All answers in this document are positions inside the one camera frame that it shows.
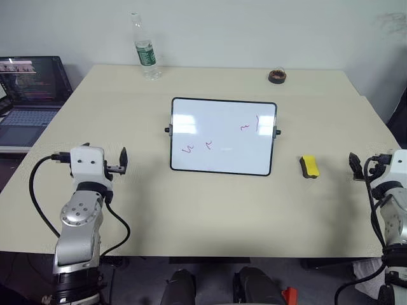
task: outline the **green bottle label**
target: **green bottle label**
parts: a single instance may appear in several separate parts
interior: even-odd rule
[[[147,48],[136,47],[137,54],[139,55],[140,63],[142,65],[155,65],[155,55],[153,46],[148,46]]]

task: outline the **plastic water bottle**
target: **plastic water bottle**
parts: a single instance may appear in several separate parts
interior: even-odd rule
[[[142,28],[140,15],[131,13],[130,16],[133,25],[134,46],[140,59],[144,77],[149,80],[157,79],[161,72],[157,67],[153,44]]]

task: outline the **laptop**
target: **laptop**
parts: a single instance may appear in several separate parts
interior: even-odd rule
[[[72,93],[58,56],[0,57],[11,111],[0,122],[0,153],[27,153]]]

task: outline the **whiteboard stand knob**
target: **whiteboard stand knob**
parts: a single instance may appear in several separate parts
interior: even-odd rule
[[[172,136],[172,124],[168,125],[168,127],[165,127],[164,131],[168,132],[168,135],[171,137]]]
[[[273,139],[275,139],[276,136],[281,134],[281,130],[278,130],[276,126],[274,126],[273,129]]]

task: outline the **robotic arm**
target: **robotic arm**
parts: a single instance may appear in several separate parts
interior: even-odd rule
[[[381,154],[370,157],[364,171],[356,155],[350,154],[349,163],[354,177],[366,182],[372,208],[372,226],[383,246],[385,285],[380,288],[379,305],[407,304],[407,150],[393,155]],[[376,209],[383,217],[384,238],[377,221]]]
[[[110,210],[112,173],[126,173],[126,149],[123,148],[121,152],[120,166],[108,166],[103,149],[88,144],[47,158],[70,164],[75,190],[60,213],[62,232],[53,263],[52,304],[98,304],[102,207],[105,202]]]

